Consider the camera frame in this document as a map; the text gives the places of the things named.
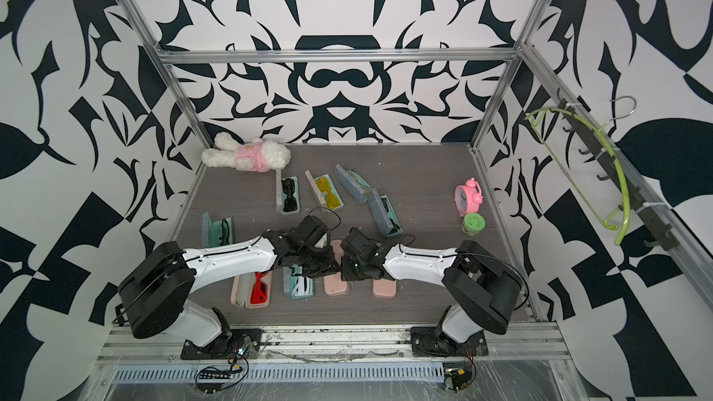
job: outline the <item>plastic sheet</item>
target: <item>plastic sheet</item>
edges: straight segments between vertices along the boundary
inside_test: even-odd
[[[462,362],[448,359],[453,365]],[[440,382],[414,378],[359,382],[241,382],[214,395],[203,395],[192,383],[133,383],[113,381],[107,401],[272,401],[272,400],[479,400],[553,401],[559,390],[548,361],[475,361],[473,384],[460,393]]]

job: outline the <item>white plush toy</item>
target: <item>white plush toy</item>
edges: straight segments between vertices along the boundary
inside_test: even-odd
[[[268,172],[284,169],[290,162],[290,150],[274,141],[253,138],[241,145],[227,132],[215,135],[217,149],[206,149],[201,159],[208,167],[235,167],[239,171]]]

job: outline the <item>green hanger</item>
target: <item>green hanger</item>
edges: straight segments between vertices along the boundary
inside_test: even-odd
[[[550,151],[550,155],[555,159],[557,164],[560,166],[560,169],[562,172],[565,174],[567,179],[572,183],[572,186],[576,189],[577,193],[580,194],[582,197],[582,200],[589,206],[589,209],[592,210],[593,214],[597,217],[599,222],[602,224],[603,227],[610,229],[611,231],[616,231],[619,230],[619,235],[617,235],[616,240],[614,241],[614,245],[619,246],[622,243],[622,240],[624,239],[624,236],[626,236],[627,232],[629,231],[629,222],[630,222],[630,216],[631,216],[631,205],[629,202],[629,187],[627,186],[626,178],[624,175],[624,169],[622,169],[622,165],[619,163],[619,158],[617,157],[616,153],[614,152],[614,148],[612,147],[611,143],[607,140],[607,138],[604,136],[602,133],[602,130],[607,127],[609,123],[611,123],[614,120],[621,120],[622,118],[628,117],[630,114],[634,113],[636,110],[636,99],[631,96],[621,96],[618,97],[615,100],[611,100],[611,102],[617,102],[618,100],[622,98],[630,98],[634,102],[634,108],[626,115],[623,117],[613,117],[609,121],[605,122],[600,128],[596,128],[590,123],[589,121],[585,120],[578,114],[576,114],[574,111],[569,111],[565,109],[560,109],[559,107],[544,107],[542,109],[537,109],[535,111],[530,112],[530,114],[526,115],[525,118],[530,121],[530,126],[532,126],[533,129],[536,129],[544,120],[545,117],[545,112],[547,111],[557,111],[559,113],[565,114],[567,116],[570,116],[572,118],[575,118],[577,121],[581,122],[583,125],[586,126],[586,128],[590,129],[593,131],[596,135],[597,138],[599,138],[599,141],[602,143],[602,146],[607,150],[607,153],[613,158],[613,163],[614,167],[617,171],[617,177],[619,178],[619,186],[621,188],[622,192],[622,204],[621,206],[617,207],[615,210],[613,210],[606,218],[602,218],[597,211],[594,210],[592,207],[592,204],[587,200],[587,197],[584,196],[582,191],[580,191],[579,186],[575,183],[575,181],[572,179],[572,176],[567,172],[565,167],[562,165],[560,160],[557,158],[555,155],[555,152],[552,151],[552,149],[548,146],[548,144],[545,142],[545,140],[540,136],[540,133],[538,131],[534,131],[538,138],[540,139],[540,142],[544,144],[545,147],[547,147],[548,151]],[[539,119],[535,120],[534,115],[537,113],[542,113]],[[621,227],[618,225],[614,225],[610,223],[611,218],[619,213],[619,211],[624,212],[624,220],[622,221]]]

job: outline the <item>green jar lid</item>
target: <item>green jar lid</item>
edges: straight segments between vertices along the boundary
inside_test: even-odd
[[[486,219],[477,212],[467,213],[463,222],[471,231],[482,231],[486,227]]]

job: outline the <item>metal rail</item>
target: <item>metal rail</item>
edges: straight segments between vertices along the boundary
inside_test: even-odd
[[[419,49],[266,49],[241,51],[167,51],[164,64],[220,64],[236,62],[385,62],[385,61],[491,61],[515,58],[512,48]]]
[[[210,139],[210,136],[205,130],[205,126],[198,117],[198,114],[195,112],[193,103],[191,103],[188,96],[186,96],[183,92],[183,87],[181,87],[178,82],[178,78],[174,76],[173,72],[170,71],[170,66],[166,65],[161,58],[159,58],[158,51],[156,50],[156,41],[154,40],[151,30],[149,30],[148,25],[146,24],[146,19],[139,11],[136,1],[116,0],[116,2],[126,14],[126,18],[131,24],[131,28],[138,36],[143,49],[146,50],[146,54],[151,59],[158,75],[161,76],[161,79],[165,82],[168,89],[171,93],[173,93],[176,103],[188,120],[188,124],[191,126],[191,129],[193,129],[193,133],[195,133],[195,135],[201,140],[204,147],[212,147],[213,141]]]

